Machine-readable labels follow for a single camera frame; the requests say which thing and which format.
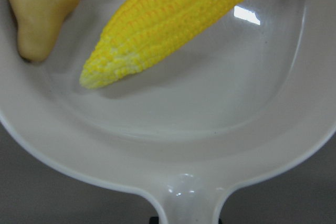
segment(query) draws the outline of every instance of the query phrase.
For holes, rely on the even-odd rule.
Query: ginger root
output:
[[[43,61],[52,51],[62,23],[80,0],[9,0],[18,23],[18,51]]]

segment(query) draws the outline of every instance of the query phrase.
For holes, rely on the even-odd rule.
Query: corn cob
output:
[[[103,29],[80,83],[94,89],[170,55],[243,0],[127,0]]]

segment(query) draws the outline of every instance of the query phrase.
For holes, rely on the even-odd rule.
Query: toy corn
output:
[[[18,22],[18,50],[42,61],[53,49],[65,17],[80,0],[9,0]]]
[[[103,87],[153,66],[242,1],[127,0],[86,61],[81,85]]]

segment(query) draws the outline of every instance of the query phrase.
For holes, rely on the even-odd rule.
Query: pan handle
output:
[[[156,190],[160,224],[218,224],[225,197],[223,188],[216,188],[191,174],[181,174]]]

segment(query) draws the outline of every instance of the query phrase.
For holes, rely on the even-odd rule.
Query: gray surface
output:
[[[230,196],[223,224],[336,223],[336,136],[296,168]],[[0,125],[0,224],[147,224],[141,197],[69,178],[23,150]]]

